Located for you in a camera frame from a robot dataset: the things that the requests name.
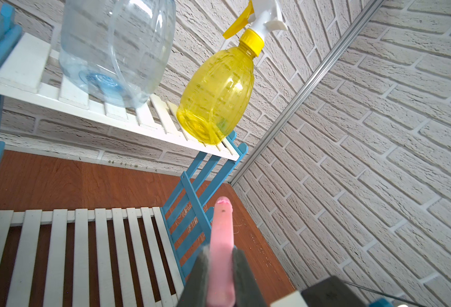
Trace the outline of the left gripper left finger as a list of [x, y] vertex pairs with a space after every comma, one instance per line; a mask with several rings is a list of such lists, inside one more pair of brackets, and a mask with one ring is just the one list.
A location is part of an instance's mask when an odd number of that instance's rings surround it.
[[179, 298], [177, 307], [205, 307], [210, 270], [210, 246], [198, 254], [188, 280]]

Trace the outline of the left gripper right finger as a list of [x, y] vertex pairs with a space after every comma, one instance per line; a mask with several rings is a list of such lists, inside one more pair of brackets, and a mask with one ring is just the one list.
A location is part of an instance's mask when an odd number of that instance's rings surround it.
[[238, 248], [233, 249], [233, 282], [236, 297], [234, 306], [267, 306], [246, 255]]

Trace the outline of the white pink spray bottle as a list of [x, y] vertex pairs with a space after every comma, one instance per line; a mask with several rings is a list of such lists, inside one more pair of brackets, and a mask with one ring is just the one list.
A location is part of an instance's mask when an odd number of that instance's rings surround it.
[[233, 250], [233, 206], [229, 198], [222, 196], [215, 203], [211, 226], [207, 306], [235, 304]]

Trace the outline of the yellow spray bottle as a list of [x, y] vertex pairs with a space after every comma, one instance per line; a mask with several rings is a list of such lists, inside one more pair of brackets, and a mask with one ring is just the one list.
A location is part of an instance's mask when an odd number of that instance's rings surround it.
[[266, 36], [287, 29], [278, 1], [249, 1], [223, 34], [228, 39], [241, 31], [238, 46], [206, 60], [185, 88], [176, 114], [181, 127], [207, 145], [217, 145], [232, 133], [249, 104], [254, 59]]

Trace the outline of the clear spray bottle blue cap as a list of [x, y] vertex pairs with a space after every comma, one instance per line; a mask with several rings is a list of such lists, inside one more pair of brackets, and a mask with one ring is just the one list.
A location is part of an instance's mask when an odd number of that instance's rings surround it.
[[162, 80], [175, 25], [174, 1], [66, 1], [63, 74], [103, 102], [137, 109]]

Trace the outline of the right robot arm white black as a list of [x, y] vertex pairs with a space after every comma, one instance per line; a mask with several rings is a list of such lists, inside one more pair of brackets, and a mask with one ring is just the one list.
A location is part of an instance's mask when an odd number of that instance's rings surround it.
[[[350, 287], [380, 295], [381, 298], [366, 304]], [[400, 306], [423, 306], [421, 303], [357, 285], [342, 280], [337, 276], [330, 276], [306, 289], [296, 290], [274, 301], [270, 306], [392, 306], [392, 303], [387, 298], [403, 302]]]

